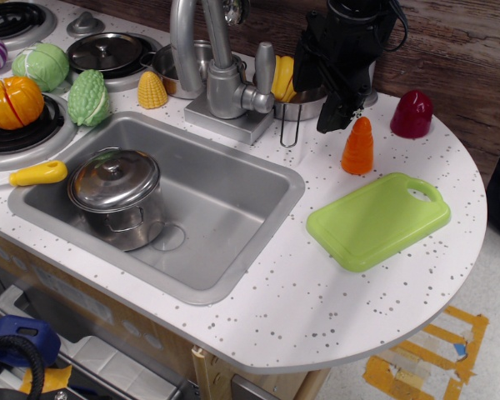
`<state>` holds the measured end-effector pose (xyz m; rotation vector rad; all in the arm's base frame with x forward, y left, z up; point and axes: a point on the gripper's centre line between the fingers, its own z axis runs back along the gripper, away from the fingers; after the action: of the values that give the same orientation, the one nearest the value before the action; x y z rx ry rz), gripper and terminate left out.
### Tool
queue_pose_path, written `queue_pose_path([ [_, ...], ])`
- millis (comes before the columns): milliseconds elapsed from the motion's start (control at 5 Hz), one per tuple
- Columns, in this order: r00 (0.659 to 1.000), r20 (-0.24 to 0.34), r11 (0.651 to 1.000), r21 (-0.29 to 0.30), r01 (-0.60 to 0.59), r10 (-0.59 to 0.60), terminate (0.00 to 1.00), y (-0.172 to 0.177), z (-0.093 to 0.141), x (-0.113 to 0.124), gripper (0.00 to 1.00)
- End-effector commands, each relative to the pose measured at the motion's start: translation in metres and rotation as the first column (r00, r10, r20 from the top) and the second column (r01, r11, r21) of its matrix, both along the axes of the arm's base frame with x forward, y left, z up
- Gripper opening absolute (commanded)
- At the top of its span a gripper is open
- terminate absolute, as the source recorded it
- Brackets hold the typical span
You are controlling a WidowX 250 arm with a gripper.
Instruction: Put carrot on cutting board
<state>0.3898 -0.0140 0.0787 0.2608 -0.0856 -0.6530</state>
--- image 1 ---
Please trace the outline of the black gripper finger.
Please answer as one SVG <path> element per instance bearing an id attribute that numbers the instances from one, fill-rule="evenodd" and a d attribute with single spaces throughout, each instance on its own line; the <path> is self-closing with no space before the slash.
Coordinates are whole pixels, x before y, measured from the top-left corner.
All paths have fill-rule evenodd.
<path id="1" fill-rule="evenodd" d="M 327 133 L 339 129 L 345 129 L 353 119 L 358 105 L 352 101 L 346 101 L 338 93 L 329 93 L 327 100 L 317 121 L 317 130 Z"/>

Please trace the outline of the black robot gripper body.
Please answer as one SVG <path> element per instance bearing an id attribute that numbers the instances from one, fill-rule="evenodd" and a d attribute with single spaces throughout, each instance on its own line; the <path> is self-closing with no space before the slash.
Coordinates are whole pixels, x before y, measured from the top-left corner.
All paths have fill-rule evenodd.
<path id="1" fill-rule="evenodd" d="M 294 56 L 295 91 L 324 86 L 327 95 L 338 93 L 362 108 L 372 91 L 369 69 L 384 51 L 394 12 L 374 10 L 356 17 L 343 10 L 330 10 L 325 16 L 311 11 L 306 19 Z"/>

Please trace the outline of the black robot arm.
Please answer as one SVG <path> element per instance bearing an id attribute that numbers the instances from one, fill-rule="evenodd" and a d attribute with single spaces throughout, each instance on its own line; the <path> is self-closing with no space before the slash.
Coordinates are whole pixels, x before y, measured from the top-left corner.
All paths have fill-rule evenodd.
<path id="1" fill-rule="evenodd" d="M 320 133 L 346 128 L 372 91 L 370 67 L 408 39 L 408 20 L 398 1 L 328 1 L 325 15 L 306 15 L 294 55 L 297 93 L 325 87 L 317 121 Z"/>

